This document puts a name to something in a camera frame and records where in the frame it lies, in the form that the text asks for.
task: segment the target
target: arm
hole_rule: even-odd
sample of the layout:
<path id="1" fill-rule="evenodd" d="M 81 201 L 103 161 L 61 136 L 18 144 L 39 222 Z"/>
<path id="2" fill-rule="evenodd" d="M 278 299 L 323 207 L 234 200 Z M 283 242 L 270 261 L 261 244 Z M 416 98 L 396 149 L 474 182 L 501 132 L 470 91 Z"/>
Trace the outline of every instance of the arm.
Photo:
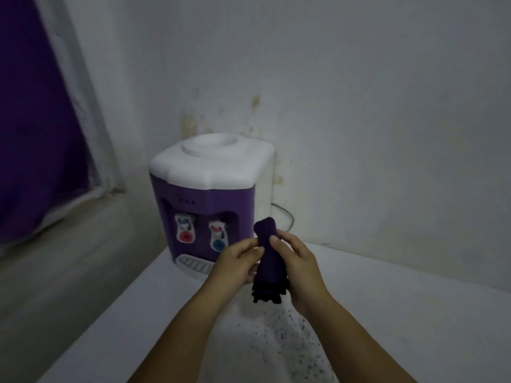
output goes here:
<path id="1" fill-rule="evenodd" d="M 286 263 L 291 300 L 316 332 L 337 379 L 413 383 L 415 380 L 330 295 L 314 254 L 296 236 L 279 231 L 270 243 Z"/>
<path id="2" fill-rule="evenodd" d="M 200 290 L 163 332 L 129 383 L 194 383 L 217 316 L 245 283 L 253 282 L 263 248 L 257 238 L 226 248 Z"/>

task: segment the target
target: hand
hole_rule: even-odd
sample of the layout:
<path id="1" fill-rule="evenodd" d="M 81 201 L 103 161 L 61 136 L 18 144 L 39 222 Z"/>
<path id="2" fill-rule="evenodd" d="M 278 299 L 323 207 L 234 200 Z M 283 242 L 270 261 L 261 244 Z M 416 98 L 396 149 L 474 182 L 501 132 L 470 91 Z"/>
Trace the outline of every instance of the hand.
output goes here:
<path id="1" fill-rule="evenodd" d="M 202 285 L 211 297 L 225 306 L 243 285 L 252 283 L 264 253 L 264 247 L 258 246 L 257 238 L 241 240 L 226 247 L 218 257 L 211 273 Z"/>
<path id="2" fill-rule="evenodd" d="M 281 230 L 277 232 L 278 237 L 289 243 L 292 250 L 276 236 L 270 237 L 270 244 L 286 264 L 293 306 L 308 319 L 318 304 L 332 296 L 323 282 L 314 254 L 293 234 Z"/>

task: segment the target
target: purple cloth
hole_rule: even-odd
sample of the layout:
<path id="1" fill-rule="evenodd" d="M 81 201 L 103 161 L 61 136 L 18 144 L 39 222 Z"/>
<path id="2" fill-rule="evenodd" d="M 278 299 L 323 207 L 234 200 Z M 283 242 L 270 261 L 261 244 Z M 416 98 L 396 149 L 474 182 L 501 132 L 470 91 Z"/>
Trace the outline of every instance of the purple cloth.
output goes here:
<path id="1" fill-rule="evenodd" d="M 0 243 L 84 192 L 88 151 L 33 0 L 0 0 Z"/>
<path id="2" fill-rule="evenodd" d="M 270 244 L 270 237 L 277 236 L 277 227 L 273 218 L 266 218 L 254 224 L 254 232 L 258 237 L 259 246 L 264 247 L 264 255 L 259 263 L 257 274 L 252 286 L 254 303 L 259 300 L 272 301 L 274 304 L 282 302 L 281 294 L 286 294 L 288 283 L 286 264 Z"/>

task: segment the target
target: white countertop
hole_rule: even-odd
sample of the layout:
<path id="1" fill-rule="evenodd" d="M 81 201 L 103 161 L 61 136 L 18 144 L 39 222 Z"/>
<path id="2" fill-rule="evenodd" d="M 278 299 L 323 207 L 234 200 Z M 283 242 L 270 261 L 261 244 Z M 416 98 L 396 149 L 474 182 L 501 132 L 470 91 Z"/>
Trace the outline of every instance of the white countertop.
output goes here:
<path id="1" fill-rule="evenodd" d="M 333 296 L 419 382 L 508 382 L 511 295 L 314 244 Z M 124 383 L 200 283 L 166 249 L 39 383 Z M 217 320 L 200 382 L 336 381 L 285 296 L 253 304 L 245 287 Z"/>

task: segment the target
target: water dispenser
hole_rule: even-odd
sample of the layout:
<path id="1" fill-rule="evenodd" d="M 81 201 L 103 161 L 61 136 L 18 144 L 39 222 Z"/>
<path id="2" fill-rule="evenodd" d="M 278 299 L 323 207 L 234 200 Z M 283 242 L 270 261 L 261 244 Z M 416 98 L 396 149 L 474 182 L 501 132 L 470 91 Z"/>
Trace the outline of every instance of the water dispenser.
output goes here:
<path id="1" fill-rule="evenodd" d="M 180 141 L 149 165 L 175 263 L 205 279 L 227 245 L 254 236 L 271 213 L 275 150 L 266 141 L 212 133 Z"/>

